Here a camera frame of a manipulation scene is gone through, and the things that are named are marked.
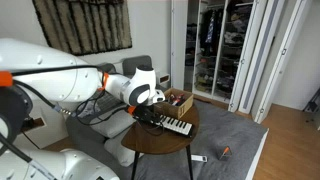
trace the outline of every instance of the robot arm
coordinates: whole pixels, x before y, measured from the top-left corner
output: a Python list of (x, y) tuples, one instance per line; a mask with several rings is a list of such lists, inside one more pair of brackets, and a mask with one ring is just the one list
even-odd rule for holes
[[(155, 89), (155, 72), (150, 67), (137, 67), (136, 74), (129, 79), (120, 74), (100, 72), (70, 54), (13, 39), (0, 39), (0, 71), (6, 71), (0, 73), (0, 133), (11, 143), (30, 111), (30, 108), (27, 110), (28, 99), (39, 98), (26, 88), (28, 86), (46, 100), (57, 102), (82, 102), (97, 89), (106, 90), (130, 106), (164, 100), (162, 91)], [(11, 83), (20, 87), (1, 87)], [(63, 112), (60, 107), (53, 109)], [(0, 143), (0, 156), (4, 151)]]

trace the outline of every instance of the orange object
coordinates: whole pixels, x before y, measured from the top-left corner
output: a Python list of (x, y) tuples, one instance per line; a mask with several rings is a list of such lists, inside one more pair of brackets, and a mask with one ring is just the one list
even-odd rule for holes
[(229, 150), (230, 150), (230, 148), (227, 146), (227, 147), (224, 149), (223, 154), (226, 154)]
[(109, 74), (108, 73), (104, 73), (103, 75), (103, 86), (101, 88), (98, 88), (99, 91), (103, 91), (106, 89), (106, 85), (107, 85), (107, 79), (109, 78)]
[(9, 71), (0, 71), (0, 87), (5, 86), (12, 86), (12, 74)]
[(135, 109), (136, 109), (136, 106), (130, 106), (128, 108), (128, 113), (132, 116)]

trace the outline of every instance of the fur wall hanging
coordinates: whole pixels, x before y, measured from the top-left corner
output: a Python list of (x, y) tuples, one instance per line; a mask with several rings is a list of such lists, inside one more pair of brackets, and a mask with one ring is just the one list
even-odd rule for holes
[(131, 48), (126, 0), (33, 0), (50, 47), (74, 55)]

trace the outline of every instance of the white door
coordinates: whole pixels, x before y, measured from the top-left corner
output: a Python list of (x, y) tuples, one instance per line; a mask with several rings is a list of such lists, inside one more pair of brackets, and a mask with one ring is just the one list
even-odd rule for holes
[(259, 110), (255, 116), (255, 122), (261, 123), (268, 115), (274, 95), (278, 89), (279, 83), (281, 82), (282, 74), (289, 61), (294, 44), (296, 43), (299, 32), (301, 31), (302, 24), (306, 18), (308, 10), (310, 9), (311, 3), (312, 0), (298, 0), (296, 2), (287, 31), (279, 49), (276, 62), (273, 66), (271, 76), (260, 103)]
[(252, 5), (252, 11), (249, 19), (248, 29), (243, 43), (241, 52), (241, 62), (239, 63), (238, 72), (234, 81), (234, 88), (229, 103), (229, 111), (235, 112), (238, 109), (242, 90), (247, 78), (254, 46), (256, 44), (261, 22), (265, 13), (268, 0), (255, 0)]
[(259, 38), (254, 48), (249, 73), (241, 96), (239, 111), (249, 114), (274, 39), (285, 0), (269, 0)]
[(184, 86), (188, 0), (172, 0), (171, 6), (171, 87)]

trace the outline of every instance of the small object on floor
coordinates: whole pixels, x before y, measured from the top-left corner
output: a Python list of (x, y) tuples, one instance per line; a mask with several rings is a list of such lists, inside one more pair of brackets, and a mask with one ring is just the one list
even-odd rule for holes
[(232, 156), (232, 152), (229, 146), (226, 146), (221, 152), (222, 153), (219, 153), (221, 154), (219, 157), (220, 161), (227, 161)]
[(191, 155), (192, 161), (201, 161), (201, 162), (207, 162), (207, 156), (199, 156), (199, 155)]

